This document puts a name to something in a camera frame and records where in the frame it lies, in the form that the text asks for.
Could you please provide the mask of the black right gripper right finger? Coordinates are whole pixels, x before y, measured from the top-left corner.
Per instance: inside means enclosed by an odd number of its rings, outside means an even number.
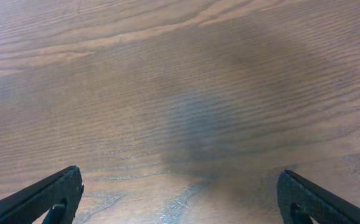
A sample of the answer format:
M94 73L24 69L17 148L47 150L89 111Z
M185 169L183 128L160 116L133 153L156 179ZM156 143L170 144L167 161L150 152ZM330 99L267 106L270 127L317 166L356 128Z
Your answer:
M360 224L360 208L292 170L277 182L277 202L284 224Z

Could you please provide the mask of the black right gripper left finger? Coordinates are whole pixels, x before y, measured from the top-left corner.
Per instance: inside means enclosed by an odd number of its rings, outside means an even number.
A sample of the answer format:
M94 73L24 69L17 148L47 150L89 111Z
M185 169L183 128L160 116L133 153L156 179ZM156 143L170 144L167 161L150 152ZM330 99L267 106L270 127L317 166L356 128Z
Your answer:
M0 200L0 223L33 223L44 213L43 223L71 224L84 185L77 166L68 166Z

